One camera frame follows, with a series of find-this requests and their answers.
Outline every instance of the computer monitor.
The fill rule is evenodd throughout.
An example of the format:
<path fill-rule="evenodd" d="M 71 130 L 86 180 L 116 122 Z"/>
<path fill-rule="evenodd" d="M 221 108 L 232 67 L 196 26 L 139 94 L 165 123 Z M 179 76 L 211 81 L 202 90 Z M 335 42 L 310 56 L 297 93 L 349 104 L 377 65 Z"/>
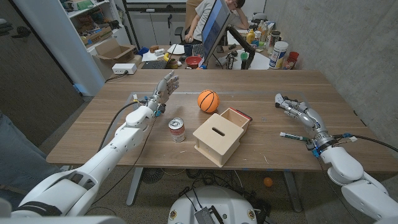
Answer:
<path fill-rule="evenodd" d="M 228 25 L 231 11 L 225 0 L 216 0 L 201 33 L 203 58 L 200 65 L 208 63 Z"/>

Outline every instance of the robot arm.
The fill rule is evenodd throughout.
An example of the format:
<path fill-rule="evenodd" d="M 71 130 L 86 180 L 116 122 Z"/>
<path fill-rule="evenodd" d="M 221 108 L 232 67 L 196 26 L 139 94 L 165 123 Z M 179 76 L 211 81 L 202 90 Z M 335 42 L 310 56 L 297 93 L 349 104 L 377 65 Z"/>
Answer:
<path fill-rule="evenodd" d="M 398 203 L 343 147 L 333 146 L 337 140 L 328 134 L 323 120 L 315 110 L 308 108 L 304 102 L 292 101 L 280 93 L 275 96 L 275 106 L 304 124 L 315 146 L 314 155 L 332 165 L 328 175 L 334 183 L 342 186 L 343 196 L 350 205 L 375 220 L 398 219 Z"/>
<path fill-rule="evenodd" d="M 174 71 L 156 86 L 146 106 L 128 114 L 115 137 L 83 166 L 51 175 L 34 187 L 12 217 L 84 215 L 93 203 L 100 185 L 127 152 L 140 145 L 148 123 L 163 113 L 169 95 L 178 88 Z"/>

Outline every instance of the box lid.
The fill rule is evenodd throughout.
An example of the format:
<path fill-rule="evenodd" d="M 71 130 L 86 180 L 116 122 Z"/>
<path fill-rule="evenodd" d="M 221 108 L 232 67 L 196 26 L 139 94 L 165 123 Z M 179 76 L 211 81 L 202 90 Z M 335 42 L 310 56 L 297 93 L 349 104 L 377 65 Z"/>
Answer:
<path fill-rule="evenodd" d="M 219 114 L 213 114 L 193 135 L 210 146 L 218 154 L 224 155 L 232 144 L 239 139 L 243 131 L 243 128 L 240 128 Z"/>

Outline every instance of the table leg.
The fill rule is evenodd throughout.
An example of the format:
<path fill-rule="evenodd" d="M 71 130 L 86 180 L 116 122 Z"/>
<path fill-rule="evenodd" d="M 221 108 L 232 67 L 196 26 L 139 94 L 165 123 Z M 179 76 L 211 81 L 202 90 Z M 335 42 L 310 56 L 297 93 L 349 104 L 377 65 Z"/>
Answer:
<path fill-rule="evenodd" d="M 129 191 L 129 195 L 127 196 L 127 201 L 126 201 L 128 206 L 131 206 L 134 204 L 134 199 L 136 198 L 136 195 L 138 192 L 138 188 L 139 188 L 139 184 L 141 182 L 141 175 L 142 175 L 143 170 L 144 170 L 144 168 L 142 168 L 142 167 L 136 167 L 134 174 L 132 175 L 130 191 Z"/>
<path fill-rule="evenodd" d="M 301 207 L 299 193 L 297 192 L 293 173 L 291 173 L 290 171 L 284 171 L 284 177 L 287 190 L 289 191 L 290 200 L 292 201 L 293 210 L 295 212 L 301 212 L 303 208 Z"/>

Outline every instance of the ball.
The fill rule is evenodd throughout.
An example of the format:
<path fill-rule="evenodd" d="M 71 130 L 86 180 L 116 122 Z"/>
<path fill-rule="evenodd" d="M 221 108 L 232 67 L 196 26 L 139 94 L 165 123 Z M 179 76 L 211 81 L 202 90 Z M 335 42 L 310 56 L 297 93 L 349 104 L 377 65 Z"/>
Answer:
<path fill-rule="evenodd" d="M 215 111 L 220 104 L 220 98 L 213 90 L 203 90 L 198 96 L 198 106 L 207 113 Z"/>
<path fill-rule="evenodd" d="M 269 177 L 264 178 L 264 185 L 267 187 L 272 186 L 272 179 Z"/>

